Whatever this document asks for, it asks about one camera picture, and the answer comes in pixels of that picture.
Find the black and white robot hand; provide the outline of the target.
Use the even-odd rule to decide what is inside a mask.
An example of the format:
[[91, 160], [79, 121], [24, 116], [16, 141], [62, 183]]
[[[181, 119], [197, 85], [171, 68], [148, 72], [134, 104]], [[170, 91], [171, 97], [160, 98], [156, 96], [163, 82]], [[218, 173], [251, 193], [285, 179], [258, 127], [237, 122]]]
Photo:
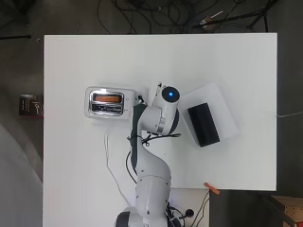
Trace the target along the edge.
[[141, 86], [136, 91], [135, 100], [136, 103], [146, 104], [151, 106], [153, 100], [157, 96], [160, 89], [163, 87], [163, 83], [161, 81], [157, 83], [151, 83], [149, 86]]

